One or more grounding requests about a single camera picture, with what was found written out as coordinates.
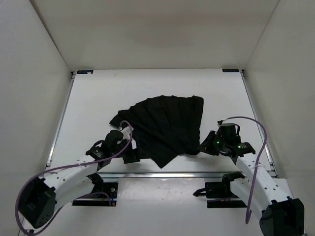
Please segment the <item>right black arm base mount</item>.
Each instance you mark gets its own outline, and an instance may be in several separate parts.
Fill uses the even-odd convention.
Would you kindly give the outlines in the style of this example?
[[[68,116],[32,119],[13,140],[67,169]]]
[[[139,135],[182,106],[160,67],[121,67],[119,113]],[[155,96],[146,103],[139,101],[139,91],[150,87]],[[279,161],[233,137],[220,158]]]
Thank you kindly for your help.
[[[231,192],[231,182],[244,178],[241,172],[224,174],[221,182],[206,182],[205,187],[197,189],[193,195],[205,196],[207,208],[246,208],[245,203]]]

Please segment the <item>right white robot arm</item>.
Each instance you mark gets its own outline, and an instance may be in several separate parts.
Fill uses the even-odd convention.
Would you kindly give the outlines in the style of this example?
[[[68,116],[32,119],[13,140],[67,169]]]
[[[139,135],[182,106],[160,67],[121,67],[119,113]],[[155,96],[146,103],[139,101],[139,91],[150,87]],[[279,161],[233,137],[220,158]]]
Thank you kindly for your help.
[[[254,214],[265,236],[302,236],[305,233],[305,208],[274,181],[259,161],[260,154],[248,142],[242,142],[240,126],[218,122],[199,146],[203,153],[231,158],[239,169],[223,175],[216,187],[202,188],[194,196],[207,196],[213,202],[239,198],[247,207],[246,223]]]

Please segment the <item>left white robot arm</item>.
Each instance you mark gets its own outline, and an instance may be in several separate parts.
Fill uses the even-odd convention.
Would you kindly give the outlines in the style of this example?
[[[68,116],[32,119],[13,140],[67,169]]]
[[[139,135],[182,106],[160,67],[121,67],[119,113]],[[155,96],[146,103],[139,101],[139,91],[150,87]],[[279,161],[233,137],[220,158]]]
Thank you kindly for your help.
[[[98,171],[114,158],[132,150],[133,129],[111,130],[72,165],[51,168],[31,177],[20,190],[15,217],[22,215],[35,229],[49,225],[61,208],[86,195],[103,190]]]

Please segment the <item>black pleated skirt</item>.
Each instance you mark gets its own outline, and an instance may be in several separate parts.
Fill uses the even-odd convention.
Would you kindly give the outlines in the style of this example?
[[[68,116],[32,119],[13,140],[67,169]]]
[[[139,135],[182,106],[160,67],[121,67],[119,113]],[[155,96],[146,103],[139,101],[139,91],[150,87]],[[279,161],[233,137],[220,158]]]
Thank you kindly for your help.
[[[199,96],[158,96],[120,110],[109,122],[133,128],[140,158],[152,159],[160,168],[179,155],[198,155],[204,99]]]

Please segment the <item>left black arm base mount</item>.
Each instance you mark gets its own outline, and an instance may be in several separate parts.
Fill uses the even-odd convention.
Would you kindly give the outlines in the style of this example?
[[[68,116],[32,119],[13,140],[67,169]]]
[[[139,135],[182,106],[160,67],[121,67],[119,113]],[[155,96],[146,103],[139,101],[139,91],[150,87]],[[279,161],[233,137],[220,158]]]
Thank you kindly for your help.
[[[98,174],[89,175],[93,189],[90,194],[76,199],[72,206],[115,207],[117,205],[118,182],[104,182]]]

